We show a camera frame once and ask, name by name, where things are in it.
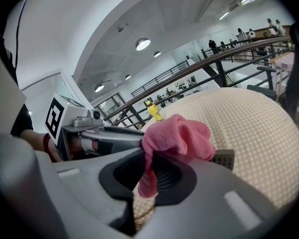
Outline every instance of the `circular ceiling lamp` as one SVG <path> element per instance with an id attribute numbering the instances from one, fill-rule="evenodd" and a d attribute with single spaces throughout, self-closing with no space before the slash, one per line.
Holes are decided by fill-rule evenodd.
<path id="1" fill-rule="evenodd" d="M 161 54 L 160 51 L 156 51 L 156 52 L 154 53 L 154 58 L 158 57 L 160 54 Z"/>
<path id="2" fill-rule="evenodd" d="M 98 84 L 95 86 L 95 93 L 101 91 L 104 88 L 103 84 Z"/>
<path id="3" fill-rule="evenodd" d="M 136 41 L 135 47 L 137 51 L 144 50 L 147 46 L 149 46 L 150 40 L 143 37 Z"/>

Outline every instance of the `pink cloth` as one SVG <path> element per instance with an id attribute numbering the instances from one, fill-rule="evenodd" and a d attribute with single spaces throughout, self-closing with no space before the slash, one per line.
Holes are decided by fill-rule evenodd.
<path id="1" fill-rule="evenodd" d="M 149 198 L 157 194 L 157 179 L 151 167 L 154 151 L 163 151 L 176 158 L 183 154 L 209 160 L 215 154 L 209 138 L 210 131 L 204 123 L 184 119 L 178 114 L 149 126 L 142 140 L 146 166 L 138 188 L 139 195 Z"/>

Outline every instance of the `beige quilted surface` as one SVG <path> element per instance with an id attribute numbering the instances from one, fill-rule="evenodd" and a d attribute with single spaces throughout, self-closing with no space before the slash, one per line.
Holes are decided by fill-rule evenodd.
<path id="1" fill-rule="evenodd" d="M 233 172 L 276 207 L 295 198 L 299 190 L 299 131 L 272 100 L 245 89 L 222 88 L 187 96 L 160 113 L 164 119 L 180 114 L 204 122 L 216 149 L 235 150 Z M 153 123 L 151 119 L 142 131 Z M 143 199 L 135 190 L 138 229 L 150 217 L 152 206 L 153 199 Z"/>

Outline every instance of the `yellow toy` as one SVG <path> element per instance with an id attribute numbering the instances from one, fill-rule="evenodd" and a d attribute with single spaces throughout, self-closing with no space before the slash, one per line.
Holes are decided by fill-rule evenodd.
<path id="1" fill-rule="evenodd" d="M 147 101 L 146 105 L 148 106 L 149 114 L 151 114 L 156 121 L 163 120 L 163 118 L 159 114 L 156 105 L 152 104 L 151 101 Z"/>

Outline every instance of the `black cable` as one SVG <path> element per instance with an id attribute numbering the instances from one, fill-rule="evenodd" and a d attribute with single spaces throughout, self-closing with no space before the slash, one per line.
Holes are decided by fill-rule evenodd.
<path id="1" fill-rule="evenodd" d="M 18 25 L 16 27 L 16 34 L 15 34 L 15 42 L 16 42 L 16 48 L 15 48 L 15 70 L 16 70 L 16 66 L 18 65 L 18 48 L 19 48 L 19 27 L 20 27 L 20 21 L 21 21 L 21 16 L 23 13 L 23 9 L 25 6 L 26 0 L 23 1 L 21 10 L 20 10 L 20 14 L 19 14 L 19 20 L 18 20 Z"/>

